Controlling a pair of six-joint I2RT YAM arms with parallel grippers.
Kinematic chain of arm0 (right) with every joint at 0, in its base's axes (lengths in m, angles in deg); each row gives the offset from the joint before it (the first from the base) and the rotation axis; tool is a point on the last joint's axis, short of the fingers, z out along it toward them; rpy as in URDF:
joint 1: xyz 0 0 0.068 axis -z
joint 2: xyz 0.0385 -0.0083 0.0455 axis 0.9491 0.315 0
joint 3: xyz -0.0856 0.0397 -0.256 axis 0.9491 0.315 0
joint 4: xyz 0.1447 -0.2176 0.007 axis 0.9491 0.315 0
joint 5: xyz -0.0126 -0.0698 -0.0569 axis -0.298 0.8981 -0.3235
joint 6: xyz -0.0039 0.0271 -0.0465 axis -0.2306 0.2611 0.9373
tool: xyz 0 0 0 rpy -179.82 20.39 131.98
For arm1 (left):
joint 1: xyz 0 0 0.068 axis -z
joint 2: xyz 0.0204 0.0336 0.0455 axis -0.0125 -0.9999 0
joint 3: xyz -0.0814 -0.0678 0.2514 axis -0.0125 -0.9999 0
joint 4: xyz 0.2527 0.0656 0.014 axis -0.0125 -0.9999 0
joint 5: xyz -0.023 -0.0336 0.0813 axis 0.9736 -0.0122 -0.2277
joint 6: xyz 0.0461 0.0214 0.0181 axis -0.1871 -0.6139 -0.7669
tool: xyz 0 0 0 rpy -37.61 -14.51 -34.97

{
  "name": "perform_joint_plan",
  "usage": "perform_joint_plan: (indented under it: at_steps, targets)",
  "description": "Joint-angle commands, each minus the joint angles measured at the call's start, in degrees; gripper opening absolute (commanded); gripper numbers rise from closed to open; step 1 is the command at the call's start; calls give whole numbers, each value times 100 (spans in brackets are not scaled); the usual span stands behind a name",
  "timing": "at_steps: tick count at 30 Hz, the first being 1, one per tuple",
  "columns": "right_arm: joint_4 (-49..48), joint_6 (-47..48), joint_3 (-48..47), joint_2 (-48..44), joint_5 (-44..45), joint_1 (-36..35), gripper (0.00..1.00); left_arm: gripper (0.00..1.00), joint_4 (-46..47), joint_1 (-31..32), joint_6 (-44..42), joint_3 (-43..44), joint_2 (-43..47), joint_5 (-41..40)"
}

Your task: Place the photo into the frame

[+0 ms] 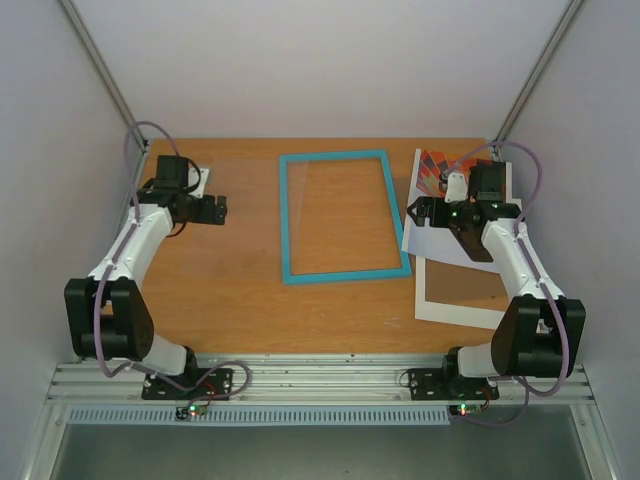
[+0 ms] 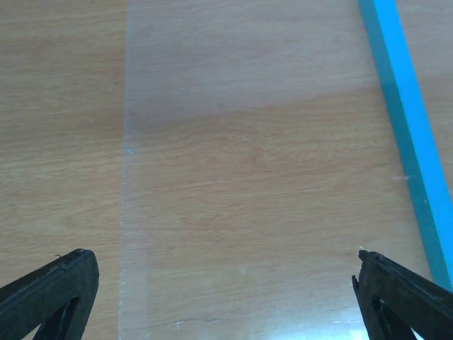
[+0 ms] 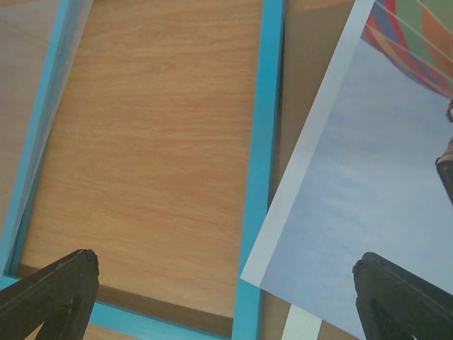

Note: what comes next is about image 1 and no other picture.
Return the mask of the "colourful balloon photo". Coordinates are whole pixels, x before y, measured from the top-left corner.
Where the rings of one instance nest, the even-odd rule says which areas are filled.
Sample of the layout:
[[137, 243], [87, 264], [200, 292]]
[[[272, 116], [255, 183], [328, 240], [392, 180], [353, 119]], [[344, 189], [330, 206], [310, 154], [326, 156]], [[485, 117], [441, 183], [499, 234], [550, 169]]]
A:
[[496, 272], [518, 261], [518, 238], [514, 233], [521, 214], [520, 202], [511, 196], [511, 165], [471, 156], [461, 161], [455, 155], [418, 149], [412, 167], [408, 205], [420, 196], [444, 198], [450, 173], [462, 172], [468, 198], [480, 212], [480, 223], [472, 229], [417, 227], [407, 215], [402, 250], [425, 259]]

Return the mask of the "clear acrylic sheet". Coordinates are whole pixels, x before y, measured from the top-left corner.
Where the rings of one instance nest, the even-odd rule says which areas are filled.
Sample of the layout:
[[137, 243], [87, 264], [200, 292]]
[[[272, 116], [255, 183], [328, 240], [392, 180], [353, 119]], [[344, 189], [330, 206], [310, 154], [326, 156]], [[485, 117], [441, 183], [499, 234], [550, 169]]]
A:
[[[222, 158], [210, 190], [227, 197], [223, 226], [186, 231], [187, 270], [281, 281], [279, 159]], [[293, 274], [393, 269], [398, 245], [380, 161], [288, 167]]]

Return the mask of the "teal picture frame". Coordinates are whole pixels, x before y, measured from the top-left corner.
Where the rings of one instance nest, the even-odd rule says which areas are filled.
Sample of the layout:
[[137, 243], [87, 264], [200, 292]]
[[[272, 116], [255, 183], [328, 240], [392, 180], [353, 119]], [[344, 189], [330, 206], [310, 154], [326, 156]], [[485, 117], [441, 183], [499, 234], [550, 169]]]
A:
[[[291, 259], [290, 209], [288, 193], [288, 167], [294, 163], [331, 162], [343, 160], [363, 160], [373, 158], [380, 161], [384, 184], [389, 201], [391, 220], [398, 245], [401, 266], [393, 269], [351, 270], [293, 274]], [[392, 178], [389, 157], [384, 149], [351, 150], [316, 153], [284, 154], [279, 158], [279, 204], [282, 282], [287, 286], [391, 280], [408, 278], [412, 275], [409, 254], [402, 250], [403, 226], [397, 205], [396, 191]]]

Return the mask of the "white mat board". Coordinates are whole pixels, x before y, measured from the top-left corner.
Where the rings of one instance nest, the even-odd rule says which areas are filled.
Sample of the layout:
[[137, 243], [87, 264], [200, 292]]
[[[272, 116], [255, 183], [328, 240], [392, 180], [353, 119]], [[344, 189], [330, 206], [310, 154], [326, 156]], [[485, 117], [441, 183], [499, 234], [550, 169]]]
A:
[[495, 330], [508, 305], [497, 273], [415, 258], [415, 318]]

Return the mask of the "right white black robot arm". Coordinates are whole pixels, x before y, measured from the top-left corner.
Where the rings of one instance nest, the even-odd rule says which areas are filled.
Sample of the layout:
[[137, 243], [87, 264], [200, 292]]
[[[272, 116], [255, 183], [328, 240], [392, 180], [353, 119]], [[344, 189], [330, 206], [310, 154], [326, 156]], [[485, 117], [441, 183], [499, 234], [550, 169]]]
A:
[[448, 353], [442, 387], [459, 397], [477, 379], [510, 377], [551, 397], [573, 371], [586, 309], [553, 282], [536, 254], [524, 210], [511, 198], [508, 164], [480, 162], [467, 174], [444, 176], [444, 196], [422, 195], [408, 205], [412, 225], [445, 229], [470, 260], [494, 264], [509, 305], [490, 342]]

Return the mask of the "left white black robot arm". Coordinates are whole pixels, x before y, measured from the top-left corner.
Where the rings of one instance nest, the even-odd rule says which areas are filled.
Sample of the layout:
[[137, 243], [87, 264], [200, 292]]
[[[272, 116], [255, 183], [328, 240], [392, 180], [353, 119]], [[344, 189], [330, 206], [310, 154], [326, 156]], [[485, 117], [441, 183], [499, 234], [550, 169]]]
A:
[[166, 375], [179, 398], [195, 395], [200, 371], [187, 347], [156, 332], [141, 287], [160, 245], [188, 224], [225, 223], [227, 200], [206, 191], [211, 170], [179, 155], [161, 155], [156, 175], [134, 191], [127, 220], [105, 258], [73, 278], [64, 300], [74, 352], [101, 363], [117, 359]]

